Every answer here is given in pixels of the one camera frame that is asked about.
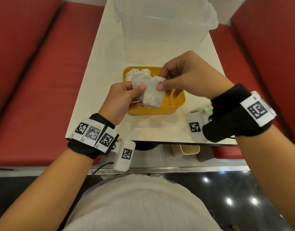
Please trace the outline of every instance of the red cushion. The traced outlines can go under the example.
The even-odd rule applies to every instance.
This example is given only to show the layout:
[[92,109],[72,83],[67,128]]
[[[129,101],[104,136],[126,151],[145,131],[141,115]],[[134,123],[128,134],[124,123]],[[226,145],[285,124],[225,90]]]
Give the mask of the red cushion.
[[103,10],[64,4],[0,122],[1,166],[47,166],[66,148],[65,133]]
[[[263,99],[266,99],[230,26],[219,24],[219,27],[211,30],[210,34],[226,77],[235,84],[242,83],[249,91],[257,91]],[[283,130],[277,119],[273,120],[273,124]]]
[[0,0],[0,110],[62,0]]
[[212,146],[211,149],[216,159],[243,159],[244,158],[239,147]]
[[295,137],[295,0],[246,0],[232,22]]

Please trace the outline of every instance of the tabletop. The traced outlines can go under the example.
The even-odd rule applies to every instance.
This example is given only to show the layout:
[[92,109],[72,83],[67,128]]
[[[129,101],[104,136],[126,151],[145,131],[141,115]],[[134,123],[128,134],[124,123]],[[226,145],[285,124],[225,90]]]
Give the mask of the tabletop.
[[[66,132],[68,138],[83,117],[99,111],[110,86],[122,82],[122,72],[128,66],[140,66],[125,62],[123,52],[123,32],[121,23],[115,22],[112,0],[107,0],[102,20],[95,38],[89,62],[84,74],[73,114]],[[208,34],[201,46],[193,49],[205,61],[224,75],[211,36]],[[161,58],[153,65],[163,66],[167,62]],[[185,92],[186,102],[174,114],[155,116],[131,116],[115,130],[121,138],[137,141],[155,141],[166,143],[194,143],[185,120],[185,113],[197,108],[209,100]],[[217,144],[236,145],[235,139],[225,139]]]

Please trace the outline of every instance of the fingernail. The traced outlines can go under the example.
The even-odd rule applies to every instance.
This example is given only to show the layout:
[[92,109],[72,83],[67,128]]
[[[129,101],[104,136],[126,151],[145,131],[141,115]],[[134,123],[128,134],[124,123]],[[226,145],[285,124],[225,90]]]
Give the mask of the fingernail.
[[163,90],[164,90],[164,87],[163,87],[162,84],[158,84],[156,89],[157,89],[158,91],[163,91]]

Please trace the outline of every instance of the yellow container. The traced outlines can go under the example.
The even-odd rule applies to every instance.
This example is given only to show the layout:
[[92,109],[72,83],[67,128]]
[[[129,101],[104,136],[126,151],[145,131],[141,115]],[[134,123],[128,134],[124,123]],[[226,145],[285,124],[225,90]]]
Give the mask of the yellow container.
[[[152,67],[152,66],[130,66],[124,69],[123,71],[123,82],[125,82],[125,77],[128,71],[131,69],[149,69],[151,71],[151,76],[159,75],[161,67]],[[173,98],[173,92],[169,97],[164,96],[164,99],[159,108],[151,107],[139,107],[137,109],[130,110],[128,113],[130,115],[169,115],[175,113],[176,110],[181,107],[185,101],[184,91],[179,94],[178,97]]]

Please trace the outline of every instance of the shiny dark floor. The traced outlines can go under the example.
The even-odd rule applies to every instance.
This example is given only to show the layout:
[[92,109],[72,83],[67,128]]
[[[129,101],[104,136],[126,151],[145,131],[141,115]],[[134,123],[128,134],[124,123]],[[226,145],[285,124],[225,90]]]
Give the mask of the shiny dark floor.
[[[249,171],[165,173],[161,177],[185,186],[199,197],[225,231],[231,230],[231,224],[241,231],[293,230]],[[0,217],[35,178],[0,178]],[[101,180],[93,176],[85,189]]]

